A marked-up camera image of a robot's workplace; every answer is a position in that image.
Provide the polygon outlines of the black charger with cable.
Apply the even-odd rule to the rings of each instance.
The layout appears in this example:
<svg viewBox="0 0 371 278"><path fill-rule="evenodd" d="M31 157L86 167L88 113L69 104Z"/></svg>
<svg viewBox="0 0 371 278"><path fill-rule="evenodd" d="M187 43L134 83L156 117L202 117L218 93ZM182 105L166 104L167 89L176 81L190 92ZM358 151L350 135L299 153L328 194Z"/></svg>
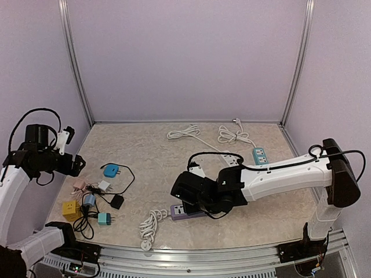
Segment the black charger with cable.
<svg viewBox="0 0 371 278"><path fill-rule="evenodd" d="M104 172L104 166L107 165L107 164L116 164L116 163L106 163L104 165L102 165L100 168L103 169L103 172ZM109 204L112 208L116 209L116 210L119 210L121 208L121 206L123 205L124 203L124 196L123 194L130 188L130 186L134 183L136 177L134 175L134 173L132 172L132 170L130 169L130 167L128 166L125 166L125 165L122 165L122 164L117 164L120 166L120 172L119 174L121 173L121 168L124 168L124 169L127 169L130 173L130 175L132 176L132 180L131 182L126 186L125 189L122 189L120 190L119 192L113 192L111 190L110 193L103 193L101 190L99 190L98 188L98 185L97 186L93 186L93 185L87 185L86 186L86 190L92 194L95 194L95 195L98 195L99 197L101 197L107 204Z"/></svg>

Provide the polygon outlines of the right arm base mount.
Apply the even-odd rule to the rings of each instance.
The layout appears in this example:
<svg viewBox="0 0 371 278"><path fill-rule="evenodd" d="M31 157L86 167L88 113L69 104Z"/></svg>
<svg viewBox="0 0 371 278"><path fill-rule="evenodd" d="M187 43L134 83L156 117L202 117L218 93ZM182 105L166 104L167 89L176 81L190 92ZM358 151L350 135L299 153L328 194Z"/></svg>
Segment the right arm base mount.
<svg viewBox="0 0 371 278"><path fill-rule="evenodd" d="M277 250L280 263L286 263L324 254L327 251L327 244L325 240L309 240L308 242L299 240L291 243L279 244Z"/></svg>

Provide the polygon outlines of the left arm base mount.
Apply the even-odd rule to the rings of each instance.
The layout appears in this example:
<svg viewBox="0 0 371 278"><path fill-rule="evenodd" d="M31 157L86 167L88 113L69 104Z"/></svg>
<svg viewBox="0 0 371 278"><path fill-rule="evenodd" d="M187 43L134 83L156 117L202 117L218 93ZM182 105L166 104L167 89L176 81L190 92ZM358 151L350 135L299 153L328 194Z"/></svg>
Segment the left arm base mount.
<svg viewBox="0 0 371 278"><path fill-rule="evenodd" d="M96 264L98 263L101 249L102 246L98 244L75 242L73 244L64 243L61 247L52 250L51 253L80 262Z"/></svg>

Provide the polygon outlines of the teal charger with cable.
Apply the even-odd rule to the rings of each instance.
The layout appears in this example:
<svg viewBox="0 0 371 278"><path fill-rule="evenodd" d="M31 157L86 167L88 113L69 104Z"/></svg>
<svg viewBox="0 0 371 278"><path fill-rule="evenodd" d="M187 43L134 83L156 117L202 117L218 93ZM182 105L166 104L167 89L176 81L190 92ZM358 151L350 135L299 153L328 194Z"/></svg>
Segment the teal charger with cable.
<svg viewBox="0 0 371 278"><path fill-rule="evenodd" d="M81 207L81 216L72 225L73 231L80 233L86 240L92 240L94 238L94 228L90 223L91 219L95 219L100 226L110 226L113 221L110 213L101 213L98 210L91 211L90 206L84 204Z"/></svg>

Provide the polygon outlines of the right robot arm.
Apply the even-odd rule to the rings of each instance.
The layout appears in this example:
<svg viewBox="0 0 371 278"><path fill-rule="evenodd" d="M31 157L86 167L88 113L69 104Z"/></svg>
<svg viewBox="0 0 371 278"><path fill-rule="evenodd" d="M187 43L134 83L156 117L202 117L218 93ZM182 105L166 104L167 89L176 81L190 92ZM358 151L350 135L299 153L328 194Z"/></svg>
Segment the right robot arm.
<svg viewBox="0 0 371 278"><path fill-rule="evenodd" d="M305 224L297 253L309 257L324 242L343 208L361 197L357 177L338 143L324 139L312 145L307 154L262 166L246 166L243 157L237 165L220 170L216 180L195 173L189 164L170 191L189 208L210 218L226 215L236 206L261 198L303 188L322 188L321 198L311 220Z"/></svg>

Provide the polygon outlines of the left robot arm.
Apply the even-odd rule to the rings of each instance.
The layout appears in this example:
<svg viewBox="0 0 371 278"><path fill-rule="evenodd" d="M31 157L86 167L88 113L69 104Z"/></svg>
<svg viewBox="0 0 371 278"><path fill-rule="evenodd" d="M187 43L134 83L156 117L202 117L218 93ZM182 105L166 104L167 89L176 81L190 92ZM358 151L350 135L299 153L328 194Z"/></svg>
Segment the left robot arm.
<svg viewBox="0 0 371 278"><path fill-rule="evenodd" d="M86 162L81 156L65 152L75 130L68 126L55 131L47 125L26 127L25 141L10 152L1 170L1 277L26 277L32 266L46 254L59 248L70 258L81 252L71 224L50 222L39 232L8 243L11 219L21 194L42 173L77 177Z"/></svg>

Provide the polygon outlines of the purple power strip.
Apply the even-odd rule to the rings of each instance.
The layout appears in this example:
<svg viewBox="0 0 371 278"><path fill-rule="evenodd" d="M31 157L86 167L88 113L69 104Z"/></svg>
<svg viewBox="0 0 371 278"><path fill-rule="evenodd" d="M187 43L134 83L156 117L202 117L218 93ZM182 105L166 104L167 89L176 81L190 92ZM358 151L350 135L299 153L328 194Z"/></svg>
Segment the purple power strip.
<svg viewBox="0 0 371 278"><path fill-rule="evenodd" d="M172 221L181 221L205 216L206 214L203 211L187 214L182 204L171 205L170 210L151 210L148 217L139 225L140 248L143 251L150 251L152 249L158 225L162 220L171 218Z"/></svg>

